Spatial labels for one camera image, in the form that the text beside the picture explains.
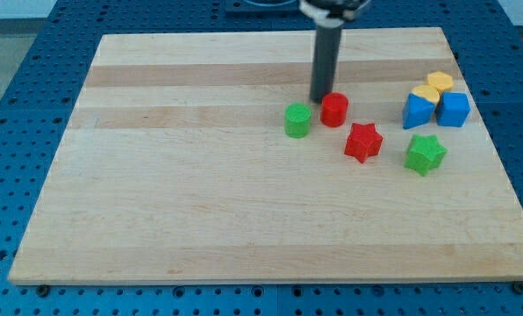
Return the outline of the robot arm flange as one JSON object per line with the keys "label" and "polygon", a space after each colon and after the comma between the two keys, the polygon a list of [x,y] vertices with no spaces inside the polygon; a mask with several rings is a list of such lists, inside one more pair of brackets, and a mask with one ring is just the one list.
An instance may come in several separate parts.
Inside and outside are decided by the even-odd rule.
{"label": "robot arm flange", "polygon": [[371,7],[372,0],[299,0],[299,10],[316,25],[337,28],[360,18]]}

